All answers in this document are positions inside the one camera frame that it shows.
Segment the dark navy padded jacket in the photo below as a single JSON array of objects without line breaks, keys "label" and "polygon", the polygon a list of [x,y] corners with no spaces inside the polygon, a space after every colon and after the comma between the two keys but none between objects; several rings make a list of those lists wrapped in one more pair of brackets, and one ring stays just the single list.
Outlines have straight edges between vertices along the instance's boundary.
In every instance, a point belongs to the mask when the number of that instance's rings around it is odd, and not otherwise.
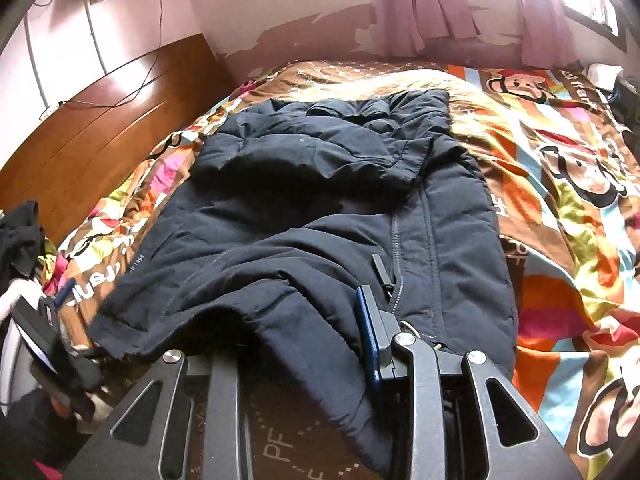
[{"label": "dark navy padded jacket", "polygon": [[386,474],[393,424],[360,362],[361,285],[425,340],[512,373],[518,309],[497,215],[444,90],[231,115],[87,332],[116,359],[253,346]]}]

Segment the pile of dark clothes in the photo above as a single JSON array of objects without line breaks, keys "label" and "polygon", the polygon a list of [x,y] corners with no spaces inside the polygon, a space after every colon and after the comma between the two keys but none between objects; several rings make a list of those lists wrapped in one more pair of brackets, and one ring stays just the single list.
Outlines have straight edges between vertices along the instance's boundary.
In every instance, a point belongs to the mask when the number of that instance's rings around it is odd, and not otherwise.
[{"label": "pile of dark clothes", "polygon": [[38,257],[44,254],[44,231],[38,223],[38,203],[28,200],[1,218],[1,292],[14,278],[28,280],[35,274]]}]

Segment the brown wooden headboard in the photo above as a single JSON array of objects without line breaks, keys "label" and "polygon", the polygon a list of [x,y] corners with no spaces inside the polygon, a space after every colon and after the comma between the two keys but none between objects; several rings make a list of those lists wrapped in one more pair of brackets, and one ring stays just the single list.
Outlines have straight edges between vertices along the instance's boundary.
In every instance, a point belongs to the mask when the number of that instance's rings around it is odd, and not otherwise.
[{"label": "brown wooden headboard", "polygon": [[2,209],[35,200],[40,226],[61,243],[161,140],[234,87],[201,35],[112,70],[42,122],[3,166]]}]

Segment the colourful cartoon bed cover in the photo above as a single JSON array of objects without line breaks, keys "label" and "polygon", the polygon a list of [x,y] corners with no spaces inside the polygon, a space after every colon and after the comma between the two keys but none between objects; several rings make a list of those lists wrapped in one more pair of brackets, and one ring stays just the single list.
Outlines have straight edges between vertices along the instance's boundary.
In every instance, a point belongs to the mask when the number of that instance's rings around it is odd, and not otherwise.
[{"label": "colourful cartoon bed cover", "polygon": [[484,172],[520,314],[515,387],[587,479],[639,474],[639,165],[601,91],[569,70],[429,62],[291,63],[247,81],[169,137],[62,243],[62,329],[88,323],[202,142],[270,99],[364,99],[440,87]]}]

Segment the dark bedside cabinet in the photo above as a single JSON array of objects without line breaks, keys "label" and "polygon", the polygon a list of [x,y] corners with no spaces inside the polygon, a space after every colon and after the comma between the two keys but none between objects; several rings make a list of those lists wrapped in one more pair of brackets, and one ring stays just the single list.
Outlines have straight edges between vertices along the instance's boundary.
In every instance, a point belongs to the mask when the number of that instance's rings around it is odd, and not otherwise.
[{"label": "dark bedside cabinet", "polygon": [[639,79],[618,75],[614,82],[614,88],[608,95],[608,105],[619,122],[630,130],[638,128]]}]

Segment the pink curtain right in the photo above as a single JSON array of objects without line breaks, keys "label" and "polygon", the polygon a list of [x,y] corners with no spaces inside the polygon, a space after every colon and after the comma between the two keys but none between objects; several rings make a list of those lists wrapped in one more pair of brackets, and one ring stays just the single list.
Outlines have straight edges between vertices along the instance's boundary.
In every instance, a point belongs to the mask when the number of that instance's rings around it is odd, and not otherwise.
[{"label": "pink curtain right", "polygon": [[561,0],[518,0],[518,14],[524,65],[562,68],[578,61]]}]

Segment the pink curtain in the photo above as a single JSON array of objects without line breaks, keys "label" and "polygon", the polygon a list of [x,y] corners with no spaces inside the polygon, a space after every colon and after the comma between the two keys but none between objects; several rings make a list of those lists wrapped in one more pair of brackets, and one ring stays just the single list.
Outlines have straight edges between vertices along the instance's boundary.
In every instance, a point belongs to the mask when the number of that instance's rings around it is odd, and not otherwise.
[{"label": "pink curtain", "polygon": [[381,50],[392,58],[410,58],[433,40],[477,37],[468,0],[376,0]]},{"label": "pink curtain", "polygon": [[562,68],[578,61],[561,0],[518,0],[518,14],[524,65]]}]

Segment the pink curtain left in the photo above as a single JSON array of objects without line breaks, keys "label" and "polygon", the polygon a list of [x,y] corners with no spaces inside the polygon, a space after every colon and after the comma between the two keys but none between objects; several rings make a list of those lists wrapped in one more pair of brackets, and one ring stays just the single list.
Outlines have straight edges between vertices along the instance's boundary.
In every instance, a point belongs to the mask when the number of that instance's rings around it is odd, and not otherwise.
[{"label": "pink curtain left", "polygon": [[477,37],[468,0],[376,0],[381,50],[392,58],[410,58],[433,40]]}]

